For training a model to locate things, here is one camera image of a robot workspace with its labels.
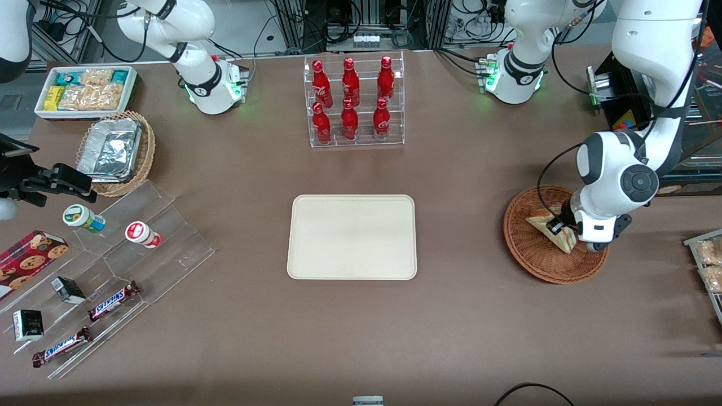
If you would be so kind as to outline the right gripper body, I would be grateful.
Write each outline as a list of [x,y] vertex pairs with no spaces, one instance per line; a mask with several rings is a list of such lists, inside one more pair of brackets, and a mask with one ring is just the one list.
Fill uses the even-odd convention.
[[1,134],[1,196],[8,196],[26,178],[36,175],[37,165],[31,157],[39,147]]

